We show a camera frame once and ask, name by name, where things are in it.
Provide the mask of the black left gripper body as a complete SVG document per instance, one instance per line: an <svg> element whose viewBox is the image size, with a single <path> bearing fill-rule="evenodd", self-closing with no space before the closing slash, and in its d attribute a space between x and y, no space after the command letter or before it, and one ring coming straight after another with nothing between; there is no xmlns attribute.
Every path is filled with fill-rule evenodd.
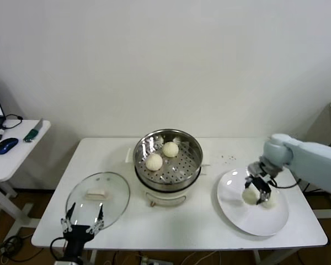
<svg viewBox="0 0 331 265"><path fill-rule="evenodd" d="M65 256L80 256L84 245L94 239L94 234L88 232L88 225L72 225L71 231L63 232L63 238L67 241Z"/></svg>

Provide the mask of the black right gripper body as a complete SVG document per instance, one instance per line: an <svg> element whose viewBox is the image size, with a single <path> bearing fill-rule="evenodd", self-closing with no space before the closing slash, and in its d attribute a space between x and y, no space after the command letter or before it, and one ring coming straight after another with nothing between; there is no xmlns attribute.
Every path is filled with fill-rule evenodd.
<svg viewBox="0 0 331 265"><path fill-rule="evenodd" d="M269 184L265 182L260 177L255 177L252 180L253 185L256 187L256 189L263 193L271 193L271 188L269 187Z"/></svg>

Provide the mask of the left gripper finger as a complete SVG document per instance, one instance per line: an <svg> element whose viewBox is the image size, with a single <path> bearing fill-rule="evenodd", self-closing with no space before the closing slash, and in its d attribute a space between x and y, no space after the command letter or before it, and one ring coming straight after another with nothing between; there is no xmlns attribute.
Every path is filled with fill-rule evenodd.
<svg viewBox="0 0 331 265"><path fill-rule="evenodd" d="M92 226L87 229L88 234L97 234L104 227L103 204L100 204L98 216Z"/></svg>
<svg viewBox="0 0 331 265"><path fill-rule="evenodd" d="M71 217L76 204L73 203L72 206L67 210L64 218L61 219L61 225L63 231L72 231Z"/></svg>

